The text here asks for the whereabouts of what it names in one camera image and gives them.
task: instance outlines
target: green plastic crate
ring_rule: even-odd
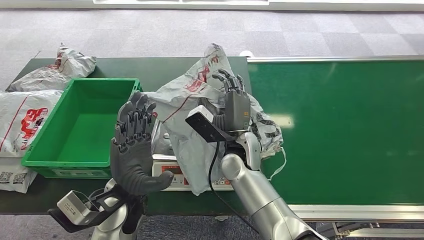
[[[72,79],[22,165],[46,178],[109,179],[118,110],[136,90],[137,78]]]

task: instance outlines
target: gray robotic hand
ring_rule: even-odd
[[[224,69],[218,72],[212,77],[224,84],[225,113],[215,115],[212,123],[225,132],[245,132],[249,128],[251,105],[243,78],[240,75],[235,77]]]
[[[113,179],[129,194],[143,196],[170,186],[174,174],[152,175],[152,139],[146,131],[156,103],[136,91],[120,109],[115,134],[110,141],[110,170]]]

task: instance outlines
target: package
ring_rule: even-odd
[[[85,78],[96,68],[95,56],[84,56],[63,43],[54,64],[38,68],[10,85],[10,92],[64,90],[72,78]]]
[[[0,157],[24,156],[62,93],[61,90],[0,92]]]
[[[20,157],[0,157],[0,190],[26,194],[37,173],[21,165]]]
[[[225,107],[224,84],[212,74],[219,69],[231,71],[230,63],[219,45],[210,45],[205,57],[193,65],[184,75],[170,81],[156,92],[145,92],[149,101],[156,102],[156,118],[162,121],[169,133],[172,150],[177,162],[195,195],[209,188],[208,173],[215,153],[215,143],[207,143],[185,121],[188,113],[205,99],[217,109]],[[261,158],[275,155],[281,150],[283,137],[280,127],[266,115],[258,101],[250,97],[250,130],[261,144]],[[219,150],[212,169],[212,181],[223,176],[219,165],[225,147]]]

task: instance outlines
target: white strap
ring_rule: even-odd
[[[273,177],[275,175],[277,175],[279,172],[281,172],[281,170],[283,170],[284,166],[286,166],[286,163],[287,163],[286,151],[284,151],[284,148],[282,146],[280,146],[280,148],[281,148],[282,155],[284,157],[284,163],[274,171],[274,173],[271,175],[271,177],[268,178],[268,181],[271,181],[273,179]]]

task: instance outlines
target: table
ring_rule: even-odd
[[[139,78],[145,91],[183,74],[197,58],[100,58],[93,78]],[[287,165],[272,184],[307,221],[424,220],[424,58],[230,58],[248,91],[280,125]],[[17,78],[50,64],[32,59]],[[166,67],[157,71],[157,66]],[[282,155],[263,161],[269,176]],[[45,213],[74,189],[106,180],[45,179],[26,195],[0,192],[2,213]],[[245,213],[234,192],[222,197]],[[230,215],[205,192],[158,192],[150,215]]]

